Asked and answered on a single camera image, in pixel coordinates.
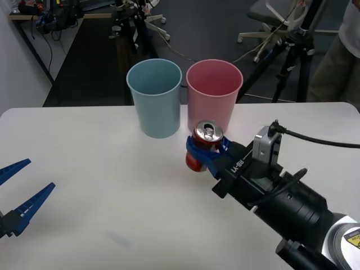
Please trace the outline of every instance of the pink cup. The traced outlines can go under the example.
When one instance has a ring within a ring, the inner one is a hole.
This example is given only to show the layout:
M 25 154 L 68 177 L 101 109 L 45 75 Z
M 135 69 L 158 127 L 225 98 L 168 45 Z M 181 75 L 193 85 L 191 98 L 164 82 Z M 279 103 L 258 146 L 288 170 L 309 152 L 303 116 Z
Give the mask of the pink cup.
M 186 80 L 190 131 L 202 120 L 213 120 L 226 131 L 243 83 L 239 69 L 226 61 L 203 60 L 189 68 Z

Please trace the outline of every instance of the plastic cup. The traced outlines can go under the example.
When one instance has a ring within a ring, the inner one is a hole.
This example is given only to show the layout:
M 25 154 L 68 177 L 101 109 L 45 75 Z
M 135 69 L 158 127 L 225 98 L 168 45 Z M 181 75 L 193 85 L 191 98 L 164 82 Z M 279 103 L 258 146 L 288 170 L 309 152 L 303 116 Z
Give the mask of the plastic cup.
M 166 138 L 180 127 L 182 73 L 173 62 L 149 59 L 134 65 L 126 81 L 141 129 L 152 138 Z
M 203 60 L 189 68 L 186 80 L 188 128 L 192 131 L 198 122 L 212 120 L 226 131 L 244 81 L 239 69 L 226 61 Z

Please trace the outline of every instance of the person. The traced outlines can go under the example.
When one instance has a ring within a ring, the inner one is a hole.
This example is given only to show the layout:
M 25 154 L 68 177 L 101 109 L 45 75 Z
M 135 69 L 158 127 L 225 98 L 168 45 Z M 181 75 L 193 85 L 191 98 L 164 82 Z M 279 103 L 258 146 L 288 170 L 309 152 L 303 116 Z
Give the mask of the person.
M 350 0 L 339 34 L 309 84 L 307 101 L 345 101 L 360 111 L 360 0 Z

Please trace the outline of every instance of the white wall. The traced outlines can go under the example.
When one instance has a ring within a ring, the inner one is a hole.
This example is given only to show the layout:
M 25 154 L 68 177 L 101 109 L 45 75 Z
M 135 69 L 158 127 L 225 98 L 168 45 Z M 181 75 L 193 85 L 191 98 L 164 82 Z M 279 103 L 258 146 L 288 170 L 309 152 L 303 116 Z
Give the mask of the white wall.
M 51 83 L 31 54 L 25 42 L 8 19 L 10 0 L 0 0 L 0 115 L 14 107 L 42 107 L 51 89 Z M 34 31 L 35 40 L 30 33 L 30 21 L 22 24 L 30 41 L 41 59 L 48 66 L 50 49 L 41 35 Z M 75 29 L 63 31 L 62 43 L 67 52 L 74 40 Z M 53 50 L 50 72 L 55 79 L 65 59 L 59 42 L 46 35 Z
M 9 13 L 0 0 L 0 115 L 13 107 L 41 107 L 51 86 Z

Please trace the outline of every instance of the yellow warning label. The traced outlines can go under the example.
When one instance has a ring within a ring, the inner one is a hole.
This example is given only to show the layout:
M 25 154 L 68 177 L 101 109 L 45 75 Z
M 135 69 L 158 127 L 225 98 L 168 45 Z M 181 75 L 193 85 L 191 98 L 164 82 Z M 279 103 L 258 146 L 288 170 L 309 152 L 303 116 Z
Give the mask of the yellow warning label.
M 347 240 L 347 242 L 360 249 L 360 229 L 344 235 L 344 238 Z

